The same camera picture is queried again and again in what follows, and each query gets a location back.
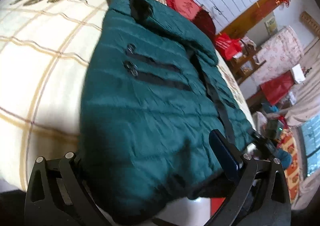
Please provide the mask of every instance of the beige curtain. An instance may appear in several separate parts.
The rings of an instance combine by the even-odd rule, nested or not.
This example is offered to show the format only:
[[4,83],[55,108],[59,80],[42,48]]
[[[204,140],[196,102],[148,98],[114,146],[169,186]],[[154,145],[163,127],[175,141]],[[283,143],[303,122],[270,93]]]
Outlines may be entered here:
[[302,67],[312,70],[306,80],[292,88],[297,104],[282,110],[288,125],[299,126],[320,114],[320,41],[301,58]]

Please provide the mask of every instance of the bed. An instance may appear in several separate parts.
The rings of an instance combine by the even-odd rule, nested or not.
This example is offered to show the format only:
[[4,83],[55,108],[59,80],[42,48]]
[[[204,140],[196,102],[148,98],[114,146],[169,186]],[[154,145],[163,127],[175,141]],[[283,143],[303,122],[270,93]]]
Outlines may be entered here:
[[[108,0],[0,1],[0,177],[26,190],[35,159],[77,150],[82,86]],[[254,127],[219,57],[219,71]]]

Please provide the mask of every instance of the red bag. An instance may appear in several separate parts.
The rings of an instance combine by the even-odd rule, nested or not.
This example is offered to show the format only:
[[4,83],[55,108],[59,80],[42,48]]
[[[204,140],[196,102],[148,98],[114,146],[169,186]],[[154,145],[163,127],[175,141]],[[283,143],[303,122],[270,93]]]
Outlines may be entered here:
[[216,38],[216,48],[220,55],[230,60],[234,55],[242,51],[240,39],[230,39],[230,37],[223,33]]
[[276,105],[294,85],[291,71],[260,85],[266,99],[271,105]]

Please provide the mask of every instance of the orange patterned fabric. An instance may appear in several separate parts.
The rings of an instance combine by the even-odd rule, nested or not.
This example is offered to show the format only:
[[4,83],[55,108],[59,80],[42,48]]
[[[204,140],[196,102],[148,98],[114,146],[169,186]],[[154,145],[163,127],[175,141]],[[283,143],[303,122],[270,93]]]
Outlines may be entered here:
[[280,136],[280,147],[291,154],[292,163],[288,169],[284,171],[289,188],[290,201],[293,203],[298,196],[299,191],[299,164],[296,141],[290,129],[284,129]]

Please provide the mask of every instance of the quilted fabric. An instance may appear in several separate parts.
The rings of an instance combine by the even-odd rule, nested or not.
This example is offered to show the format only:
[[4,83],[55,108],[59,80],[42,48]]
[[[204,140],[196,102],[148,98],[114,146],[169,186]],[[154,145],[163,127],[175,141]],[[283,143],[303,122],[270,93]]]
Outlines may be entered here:
[[[243,150],[251,127],[217,68],[209,38],[179,13],[144,0],[150,16],[136,22],[129,0],[111,0],[89,64],[81,99],[80,154],[95,202],[120,224],[137,224],[166,203],[222,171],[209,146],[212,129],[225,129],[186,48],[216,89]],[[134,59],[128,45],[154,63]],[[125,68],[179,82],[190,90],[139,81]]]

